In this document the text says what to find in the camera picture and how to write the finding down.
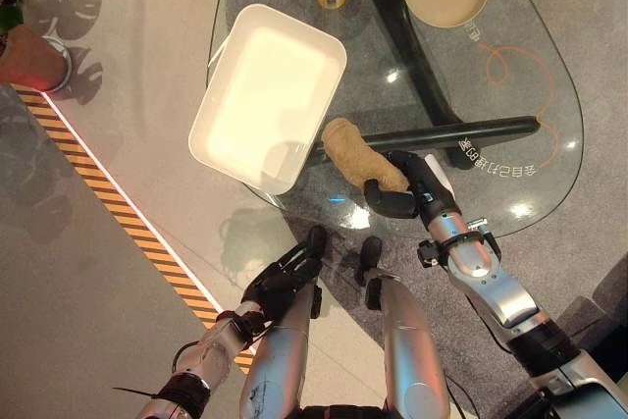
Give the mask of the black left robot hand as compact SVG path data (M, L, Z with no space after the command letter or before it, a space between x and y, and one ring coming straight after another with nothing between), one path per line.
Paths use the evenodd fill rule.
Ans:
M280 320L300 290L319 276L326 244L324 238L297 244L248 285L240 302L256 303L267 321Z

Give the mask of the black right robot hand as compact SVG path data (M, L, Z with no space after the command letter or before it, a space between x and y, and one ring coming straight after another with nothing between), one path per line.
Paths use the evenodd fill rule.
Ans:
M368 206L377 214L394 219L420 217L427 227L447 212L460 213L450 182L433 154L421 157L416 153L391 150L382 153L408 183L402 191L383 190L377 179L364 184L363 194Z

